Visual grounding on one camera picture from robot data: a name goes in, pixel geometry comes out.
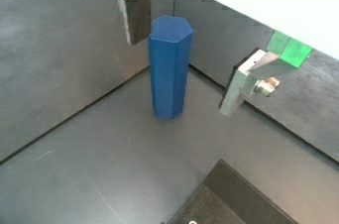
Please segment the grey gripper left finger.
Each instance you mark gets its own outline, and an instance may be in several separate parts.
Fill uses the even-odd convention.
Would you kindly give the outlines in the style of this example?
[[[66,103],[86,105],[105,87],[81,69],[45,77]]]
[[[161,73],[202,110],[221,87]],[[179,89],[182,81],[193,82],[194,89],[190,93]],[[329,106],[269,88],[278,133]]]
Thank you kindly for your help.
[[[151,0],[118,0],[126,38],[131,45],[141,43],[151,31]]]

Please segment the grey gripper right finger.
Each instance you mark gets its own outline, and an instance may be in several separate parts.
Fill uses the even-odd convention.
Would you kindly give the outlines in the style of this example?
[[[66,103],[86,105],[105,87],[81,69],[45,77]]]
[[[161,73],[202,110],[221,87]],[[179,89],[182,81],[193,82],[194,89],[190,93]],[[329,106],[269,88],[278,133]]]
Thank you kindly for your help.
[[[235,65],[219,110],[231,116],[255,93],[269,97],[279,86],[277,77],[301,68],[313,47],[274,31],[266,49],[255,49]]]

